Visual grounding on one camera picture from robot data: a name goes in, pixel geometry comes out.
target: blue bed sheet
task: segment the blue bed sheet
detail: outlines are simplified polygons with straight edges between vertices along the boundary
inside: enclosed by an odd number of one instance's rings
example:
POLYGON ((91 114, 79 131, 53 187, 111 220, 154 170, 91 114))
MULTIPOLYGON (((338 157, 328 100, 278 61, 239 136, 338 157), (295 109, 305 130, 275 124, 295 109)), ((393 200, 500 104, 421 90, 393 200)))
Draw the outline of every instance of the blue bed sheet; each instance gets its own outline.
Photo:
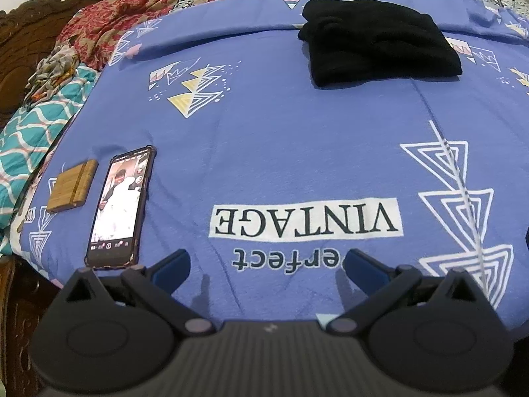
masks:
POLYGON ((430 14, 463 75, 319 89, 297 38, 306 1, 221 0, 125 33, 44 174, 21 248, 64 283, 83 266, 110 158, 153 144, 140 262, 187 249, 174 297, 202 315, 340 314, 364 297, 341 268, 359 248, 478 281, 482 256, 491 304, 520 327, 529 23, 480 0, 385 0, 430 14), (57 175, 88 159, 100 166, 86 204, 48 214, 57 175))

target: carved wooden headboard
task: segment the carved wooden headboard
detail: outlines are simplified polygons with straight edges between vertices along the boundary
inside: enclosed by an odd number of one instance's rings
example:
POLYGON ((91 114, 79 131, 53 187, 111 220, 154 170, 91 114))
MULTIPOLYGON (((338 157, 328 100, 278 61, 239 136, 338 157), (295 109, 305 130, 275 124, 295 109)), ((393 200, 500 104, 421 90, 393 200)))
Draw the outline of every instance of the carved wooden headboard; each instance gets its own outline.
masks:
POLYGON ((0 129, 24 98, 27 79, 77 11, 100 0, 31 0, 0 11, 0 129))

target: wooden bed frame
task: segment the wooden bed frame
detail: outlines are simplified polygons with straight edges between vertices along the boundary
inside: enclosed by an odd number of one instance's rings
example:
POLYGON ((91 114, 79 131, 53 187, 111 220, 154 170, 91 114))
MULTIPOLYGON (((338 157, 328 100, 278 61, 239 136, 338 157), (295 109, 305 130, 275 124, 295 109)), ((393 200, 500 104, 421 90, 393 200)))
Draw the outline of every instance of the wooden bed frame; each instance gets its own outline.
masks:
MULTIPOLYGON (((18 109, 27 79, 66 23, 98 1, 32 0, 8 14, 0 11, 0 128, 18 109)), ((40 389, 27 349, 58 291, 22 258, 0 258, 0 378, 7 397, 34 397, 40 389)))

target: folded black cloth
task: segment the folded black cloth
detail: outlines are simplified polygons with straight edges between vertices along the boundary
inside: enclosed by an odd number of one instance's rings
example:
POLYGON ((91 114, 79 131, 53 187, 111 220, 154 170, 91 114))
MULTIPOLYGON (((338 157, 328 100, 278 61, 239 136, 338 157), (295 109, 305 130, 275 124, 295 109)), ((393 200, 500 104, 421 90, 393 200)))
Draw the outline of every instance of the folded black cloth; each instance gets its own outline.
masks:
POLYGON ((377 0, 310 0, 298 38, 314 83, 462 74, 461 60, 430 15, 377 0))

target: ribbed black surface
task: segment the ribbed black surface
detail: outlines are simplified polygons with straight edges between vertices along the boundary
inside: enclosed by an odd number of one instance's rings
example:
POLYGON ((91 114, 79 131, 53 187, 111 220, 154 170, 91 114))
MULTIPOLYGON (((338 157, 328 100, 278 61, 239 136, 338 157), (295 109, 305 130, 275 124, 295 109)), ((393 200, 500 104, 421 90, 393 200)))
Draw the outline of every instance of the ribbed black surface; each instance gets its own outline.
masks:
MULTIPOLYGON (((46 390, 44 396, 65 395, 46 390)), ((381 374, 354 339, 317 322, 228 322, 189 339, 150 381, 114 396, 134 397, 454 397, 415 391, 381 374)), ((465 397, 500 397, 498 391, 465 397)))

